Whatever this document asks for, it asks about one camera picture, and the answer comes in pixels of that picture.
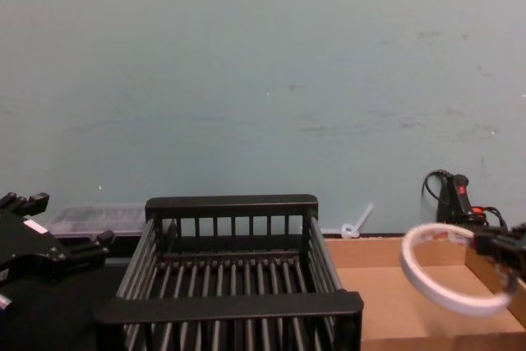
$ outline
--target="black mount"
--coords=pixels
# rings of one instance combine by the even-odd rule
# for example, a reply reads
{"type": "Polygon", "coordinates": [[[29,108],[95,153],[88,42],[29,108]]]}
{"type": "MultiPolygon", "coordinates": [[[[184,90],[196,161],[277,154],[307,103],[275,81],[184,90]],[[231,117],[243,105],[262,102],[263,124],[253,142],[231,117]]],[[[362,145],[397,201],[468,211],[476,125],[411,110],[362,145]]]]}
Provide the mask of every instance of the black mount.
{"type": "Polygon", "coordinates": [[[56,281],[104,264],[115,239],[113,232],[65,247],[46,228],[24,217],[43,213],[48,202],[46,193],[27,199],[10,192],[0,198],[0,284],[32,275],[56,281]]]}

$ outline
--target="black plastic part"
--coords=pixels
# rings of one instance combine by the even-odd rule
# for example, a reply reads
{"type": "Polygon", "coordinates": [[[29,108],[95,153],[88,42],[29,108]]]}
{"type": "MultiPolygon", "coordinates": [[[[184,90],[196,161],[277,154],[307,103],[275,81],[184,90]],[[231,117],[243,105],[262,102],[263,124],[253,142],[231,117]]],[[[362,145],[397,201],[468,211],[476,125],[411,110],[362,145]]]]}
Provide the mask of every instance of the black plastic part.
{"type": "Polygon", "coordinates": [[[113,300],[95,313],[102,325],[348,316],[363,309],[356,292],[113,300]]]}
{"type": "Polygon", "coordinates": [[[442,182],[436,209],[437,222],[467,227],[488,226],[484,211],[475,210],[471,206],[468,198],[469,180],[466,176],[445,171],[436,171],[436,175],[442,182]]]}

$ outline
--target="black cable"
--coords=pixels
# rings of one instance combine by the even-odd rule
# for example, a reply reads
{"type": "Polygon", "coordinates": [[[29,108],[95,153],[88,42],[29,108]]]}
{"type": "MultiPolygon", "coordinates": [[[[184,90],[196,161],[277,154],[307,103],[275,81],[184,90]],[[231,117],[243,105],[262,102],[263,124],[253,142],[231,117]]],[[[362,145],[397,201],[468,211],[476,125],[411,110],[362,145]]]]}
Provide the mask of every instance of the black cable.
{"type": "Polygon", "coordinates": [[[495,207],[483,207],[482,208],[484,211],[489,211],[490,213],[492,213],[495,217],[498,218],[499,220],[499,225],[504,228],[504,230],[507,232],[508,231],[508,225],[507,223],[504,221],[504,218],[502,218],[502,214],[501,212],[495,208],[495,207]]]}
{"type": "Polygon", "coordinates": [[[422,192],[424,190],[424,188],[427,189],[427,191],[429,192],[429,194],[431,196],[433,196],[435,199],[437,199],[439,201],[439,203],[443,204],[443,205],[446,205],[446,206],[450,206],[450,203],[448,203],[447,201],[441,199],[439,196],[437,196],[435,194],[435,192],[433,192],[431,190],[431,188],[429,187],[429,178],[433,177],[433,176],[437,176],[437,177],[440,177],[441,178],[441,182],[443,183],[444,182],[444,179],[448,178],[449,176],[451,176],[451,173],[449,172],[446,172],[445,170],[433,170],[432,172],[428,173],[427,176],[424,178],[424,183],[422,185],[422,192]]]}

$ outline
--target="white plastic piece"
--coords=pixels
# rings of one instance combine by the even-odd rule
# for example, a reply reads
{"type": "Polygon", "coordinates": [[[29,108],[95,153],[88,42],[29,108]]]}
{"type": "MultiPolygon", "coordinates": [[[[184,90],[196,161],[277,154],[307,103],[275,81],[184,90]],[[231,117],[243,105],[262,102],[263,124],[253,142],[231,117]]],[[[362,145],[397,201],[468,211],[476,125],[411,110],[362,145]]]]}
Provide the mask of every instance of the white plastic piece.
{"type": "Polygon", "coordinates": [[[37,224],[32,219],[28,219],[28,220],[24,221],[24,224],[26,226],[29,226],[33,230],[36,230],[40,234],[44,234],[44,233],[48,232],[48,230],[44,226],[42,226],[41,224],[37,224]]]}
{"type": "Polygon", "coordinates": [[[432,301],[460,314],[491,316],[506,309],[517,289],[515,275],[508,275],[503,292],[480,298],[463,295],[443,287],[422,271],[413,249],[423,242],[446,239],[456,244],[469,245],[473,239],[473,232],[448,224],[425,224],[407,232],[402,241],[400,261],[409,282],[432,301]]]}
{"type": "Polygon", "coordinates": [[[341,228],[342,238],[359,238],[360,228],[365,223],[366,219],[369,218],[369,215],[371,215],[372,209],[374,208],[375,206],[372,203],[369,203],[369,206],[367,206],[356,225],[352,226],[351,224],[343,224],[341,228]]]}

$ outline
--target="robotic hand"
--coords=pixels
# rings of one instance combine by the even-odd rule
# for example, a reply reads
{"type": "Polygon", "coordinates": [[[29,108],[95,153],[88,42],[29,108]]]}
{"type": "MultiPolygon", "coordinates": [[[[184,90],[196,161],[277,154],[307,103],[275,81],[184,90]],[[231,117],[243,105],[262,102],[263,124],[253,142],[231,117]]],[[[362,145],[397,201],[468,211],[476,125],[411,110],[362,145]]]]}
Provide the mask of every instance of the robotic hand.
{"type": "Polygon", "coordinates": [[[526,223],[508,230],[496,208],[471,206],[467,186],[468,178],[462,174],[436,170],[426,176],[422,191],[426,188],[438,200],[437,223],[409,230],[402,241],[400,260],[409,281],[431,300],[462,314],[488,316],[507,308],[517,289],[518,278],[526,280],[526,223]],[[429,178],[434,176],[442,182],[439,196],[428,185],[429,178]],[[486,212],[497,217],[498,226],[489,224],[486,212]],[[422,242],[441,239],[467,245],[500,268],[505,267],[504,290],[489,298],[473,298],[442,287],[427,276],[416,262],[413,249],[422,242]]]}
{"type": "MultiPolygon", "coordinates": [[[[78,270],[104,264],[115,235],[107,230],[93,242],[63,246],[45,227],[29,215],[44,212],[49,195],[26,199],[10,192],[0,198],[0,285],[24,276],[57,280],[78,270]]],[[[12,304],[0,295],[0,311],[12,304]]]]}

